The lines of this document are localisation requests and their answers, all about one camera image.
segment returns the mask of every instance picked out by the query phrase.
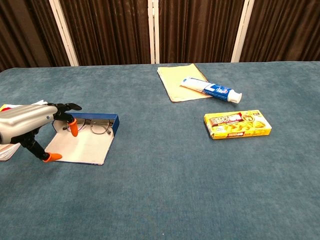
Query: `brown curtain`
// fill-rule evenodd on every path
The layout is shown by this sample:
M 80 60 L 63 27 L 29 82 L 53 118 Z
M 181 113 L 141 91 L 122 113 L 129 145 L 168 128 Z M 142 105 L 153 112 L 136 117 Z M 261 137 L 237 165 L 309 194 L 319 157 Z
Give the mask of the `brown curtain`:
M 149 64 L 148 0 L 60 0 L 80 65 Z
M 240 62 L 320 61 L 320 0 L 255 0 Z
M 0 71 L 70 65 L 49 1 L 1 0 L 0 29 Z
M 244 0 L 160 0 L 160 62 L 230 62 L 243 5 Z

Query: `blue toothpaste label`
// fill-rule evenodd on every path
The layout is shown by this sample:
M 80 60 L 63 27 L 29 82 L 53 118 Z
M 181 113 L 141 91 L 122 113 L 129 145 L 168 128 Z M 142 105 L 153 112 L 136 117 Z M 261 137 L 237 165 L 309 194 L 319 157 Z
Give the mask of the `blue toothpaste label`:
M 211 85 L 205 87 L 203 89 L 203 92 L 205 94 L 214 96 L 217 99 L 228 101 L 228 95 L 229 95 L 230 90 L 232 90 L 232 89 L 229 87 L 226 87 L 226 86 L 211 84 Z

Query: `robotic hand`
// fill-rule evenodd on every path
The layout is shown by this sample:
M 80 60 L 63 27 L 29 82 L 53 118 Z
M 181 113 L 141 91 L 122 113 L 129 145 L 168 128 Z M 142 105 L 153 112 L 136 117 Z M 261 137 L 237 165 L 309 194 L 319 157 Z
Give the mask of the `robotic hand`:
M 75 103 L 22 105 L 0 112 L 0 144 L 21 143 L 45 163 L 61 159 L 58 153 L 45 152 L 35 140 L 39 129 L 53 120 L 66 121 L 74 137 L 78 135 L 77 120 L 66 111 L 82 108 Z

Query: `blue carpet surface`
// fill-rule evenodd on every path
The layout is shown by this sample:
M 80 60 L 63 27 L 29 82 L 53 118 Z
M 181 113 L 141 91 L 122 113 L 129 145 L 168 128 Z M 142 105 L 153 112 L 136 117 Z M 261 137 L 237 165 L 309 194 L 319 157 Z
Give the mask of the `blue carpet surface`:
M 45 164 L 22 147 L 0 162 L 0 238 L 319 239 L 320 62 L 196 64 L 239 104 L 172 103 L 157 67 L 177 65 L 0 73 L 0 105 L 73 102 L 120 120 L 103 166 Z M 206 113 L 255 109 L 269 136 L 208 135 Z M 47 124 L 36 139 L 54 134 Z

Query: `white toothpaste tube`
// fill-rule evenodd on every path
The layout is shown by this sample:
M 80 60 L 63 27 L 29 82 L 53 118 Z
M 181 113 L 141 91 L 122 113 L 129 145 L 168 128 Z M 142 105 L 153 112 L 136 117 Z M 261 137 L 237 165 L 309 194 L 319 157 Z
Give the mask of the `white toothpaste tube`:
M 202 81 L 193 77 L 185 78 L 181 86 L 236 104 L 240 102 L 242 97 L 242 93 L 237 93 L 229 87 Z

